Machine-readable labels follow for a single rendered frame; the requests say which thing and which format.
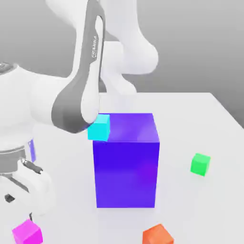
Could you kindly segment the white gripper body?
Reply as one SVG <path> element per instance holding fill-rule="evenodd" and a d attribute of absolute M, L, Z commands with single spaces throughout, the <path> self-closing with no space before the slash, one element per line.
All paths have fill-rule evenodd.
<path fill-rule="evenodd" d="M 0 174 L 0 191 L 24 204 L 34 217 L 45 215 L 55 206 L 55 192 L 46 172 L 19 169 L 12 176 Z"/>

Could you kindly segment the small magenta cube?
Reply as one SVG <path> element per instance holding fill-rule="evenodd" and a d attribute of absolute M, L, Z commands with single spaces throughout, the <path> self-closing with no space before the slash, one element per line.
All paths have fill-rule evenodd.
<path fill-rule="evenodd" d="M 42 244 L 43 236 L 39 226 L 28 219 L 12 229 L 16 244 Z"/>

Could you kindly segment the small cyan cube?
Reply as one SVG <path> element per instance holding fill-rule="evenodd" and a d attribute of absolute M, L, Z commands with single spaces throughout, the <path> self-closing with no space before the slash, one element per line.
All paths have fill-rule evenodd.
<path fill-rule="evenodd" d="M 110 135 L 110 115 L 98 114 L 94 123 L 87 129 L 88 139 L 107 141 Z"/>

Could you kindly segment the small orange cube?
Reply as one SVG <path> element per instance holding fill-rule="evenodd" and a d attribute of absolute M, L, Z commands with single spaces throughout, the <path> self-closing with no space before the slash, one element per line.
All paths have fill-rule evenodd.
<path fill-rule="evenodd" d="M 142 244 L 174 244 L 174 239 L 162 224 L 143 231 Z"/>

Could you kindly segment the small green cube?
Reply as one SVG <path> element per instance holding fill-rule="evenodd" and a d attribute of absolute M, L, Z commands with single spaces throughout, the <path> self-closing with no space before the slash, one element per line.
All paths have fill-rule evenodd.
<path fill-rule="evenodd" d="M 194 174 L 205 176 L 210 165 L 211 157 L 196 153 L 191 162 L 190 171 Z"/>

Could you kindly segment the large purple box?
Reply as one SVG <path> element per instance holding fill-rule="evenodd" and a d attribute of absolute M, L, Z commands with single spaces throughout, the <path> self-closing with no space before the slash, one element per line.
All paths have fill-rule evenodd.
<path fill-rule="evenodd" d="M 160 140 L 152 113 L 110 114 L 107 141 L 94 141 L 98 208 L 153 208 Z"/>

